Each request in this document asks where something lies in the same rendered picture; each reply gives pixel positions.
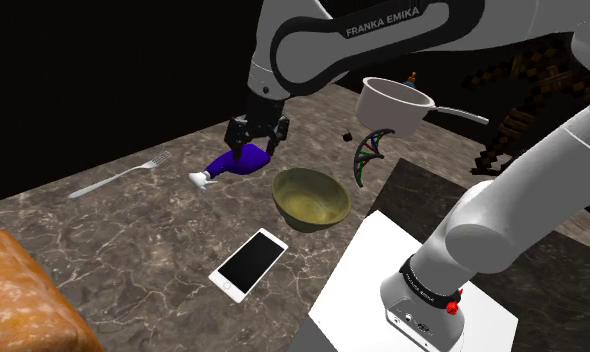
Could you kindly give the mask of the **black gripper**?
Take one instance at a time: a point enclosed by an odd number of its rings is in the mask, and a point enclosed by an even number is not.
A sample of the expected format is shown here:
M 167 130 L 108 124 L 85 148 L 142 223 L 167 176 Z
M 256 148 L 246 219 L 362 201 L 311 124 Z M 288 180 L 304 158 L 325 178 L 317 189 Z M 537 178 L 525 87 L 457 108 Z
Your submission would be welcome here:
M 224 141 L 239 161 L 242 147 L 255 138 L 269 137 L 265 152 L 272 156 L 277 146 L 287 138 L 290 120 L 283 115 L 284 100 L 273 100 L 250 93 L 246 114 L 229 122 Z

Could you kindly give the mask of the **blue spray bottle white nozzle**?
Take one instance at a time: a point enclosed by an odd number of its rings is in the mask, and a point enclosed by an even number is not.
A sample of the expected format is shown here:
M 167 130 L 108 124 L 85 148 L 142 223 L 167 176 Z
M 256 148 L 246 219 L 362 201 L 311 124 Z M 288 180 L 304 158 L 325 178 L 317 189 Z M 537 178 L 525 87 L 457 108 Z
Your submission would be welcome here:
M 240 150 L 240 158 L 234 157 L 232 150 L 214 159 L 203 171 L 188 175 L 191 183 L 199 190 L 205 191 L 206 186 L 215 184 L 215 178 L 223 173 L 248 175 L 254 173 L 271 161 L 271 155 L 254 144 L 246 144 Z

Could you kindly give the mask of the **olive green bowl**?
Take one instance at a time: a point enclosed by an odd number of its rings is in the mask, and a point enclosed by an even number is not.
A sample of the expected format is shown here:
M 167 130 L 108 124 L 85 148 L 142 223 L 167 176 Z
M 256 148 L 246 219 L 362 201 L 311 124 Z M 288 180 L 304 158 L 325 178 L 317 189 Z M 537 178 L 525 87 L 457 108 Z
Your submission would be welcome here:
M 333 177 L 308 168 L 280 171 L 272 180 L 275 206 L 293 229 L 312 233 L 343 221 L 351 210 L 346 188 Z

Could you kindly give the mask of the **double helix model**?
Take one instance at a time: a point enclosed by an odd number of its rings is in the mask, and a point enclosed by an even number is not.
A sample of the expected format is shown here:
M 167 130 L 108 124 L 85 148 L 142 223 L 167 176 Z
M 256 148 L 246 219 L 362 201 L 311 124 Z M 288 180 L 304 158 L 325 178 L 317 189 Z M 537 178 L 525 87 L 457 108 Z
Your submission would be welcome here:
M 374 130 L 359 143 L 353 158 L 353 174 L 355 182 L 360 188 L 363 187 L 362 173 L 366 164 L 370 160 L 385 158 L 385 155 L 379 150 L 380 140 L 394 133 L 393 129 L 388 128 Z

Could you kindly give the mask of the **white smartphone black screen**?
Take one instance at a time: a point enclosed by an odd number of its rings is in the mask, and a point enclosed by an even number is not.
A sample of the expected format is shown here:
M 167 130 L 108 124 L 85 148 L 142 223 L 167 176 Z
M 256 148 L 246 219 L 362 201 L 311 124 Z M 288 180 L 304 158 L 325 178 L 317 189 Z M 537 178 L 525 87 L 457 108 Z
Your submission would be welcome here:
M 208 278 L 234 302 L 241 303 L 288 248 L 285 242 L 260 228 Z

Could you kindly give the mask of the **silver fork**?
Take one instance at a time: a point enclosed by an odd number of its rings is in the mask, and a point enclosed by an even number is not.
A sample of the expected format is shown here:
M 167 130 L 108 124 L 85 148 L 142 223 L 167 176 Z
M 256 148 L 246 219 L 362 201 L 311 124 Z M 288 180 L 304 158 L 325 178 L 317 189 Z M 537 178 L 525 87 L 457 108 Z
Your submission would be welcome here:
M 92 191 L 94 191 L 94 190 L 96 190 L 96 189 L 98 189 L 98 188 L 132 172 L 132 171 L 139 170 L 139 169 L 154 169 L 154 168 L 158 167 L 159 165 L 161 165 L 164 161 L 169 159 L 171 156 L 172 156 L 171 152 L 164 151 L 164 152 L 160 153 L 159 155 L 157 155 L 155 158 L 153 158 L 141 165 L 132 167 L 132 168 L 127 169 L 121 173 L 115 174 L 115 175 L 108 177 L 104 180 L 98 181 L 94 184 L 91 184 L 91 185 L 81 188 L 75 192 L 72 192 L 68 195 L 68 199 L 74 199 L 74 198 L 81 197 L 85 194 L 88 194 L 88 193 L 90 193 L 90 192 L 92 192 Z

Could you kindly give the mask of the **orange brown bread loaf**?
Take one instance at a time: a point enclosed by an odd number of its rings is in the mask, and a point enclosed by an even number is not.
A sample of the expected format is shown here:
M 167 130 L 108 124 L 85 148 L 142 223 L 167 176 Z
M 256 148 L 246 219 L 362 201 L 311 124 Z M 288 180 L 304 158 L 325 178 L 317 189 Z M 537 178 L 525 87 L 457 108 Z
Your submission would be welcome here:
M 1 230 L 0 352 L 104 352 L 47 274 Z

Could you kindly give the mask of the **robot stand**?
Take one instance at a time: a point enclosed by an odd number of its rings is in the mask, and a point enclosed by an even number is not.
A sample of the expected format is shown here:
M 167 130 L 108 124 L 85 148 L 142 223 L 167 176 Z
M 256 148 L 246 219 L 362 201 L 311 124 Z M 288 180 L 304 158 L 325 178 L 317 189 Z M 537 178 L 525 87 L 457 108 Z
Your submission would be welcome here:
M 354 206 L 347 225 L 294 239 L 287 257 L 304 306 L 312 306 L 356 231 L 379 210 L 419 241 L 425 241 L 466 188 L 478 177 L 465 162 L 380 161 L 359 189 L 352 166 L 325 171 L 348 188 Z M 531 247 L 511 268 L 477 275 L 474 284 L 519 318 L 511 352 L 590 352 L 590 214 L 581 212 L 555 234 Z

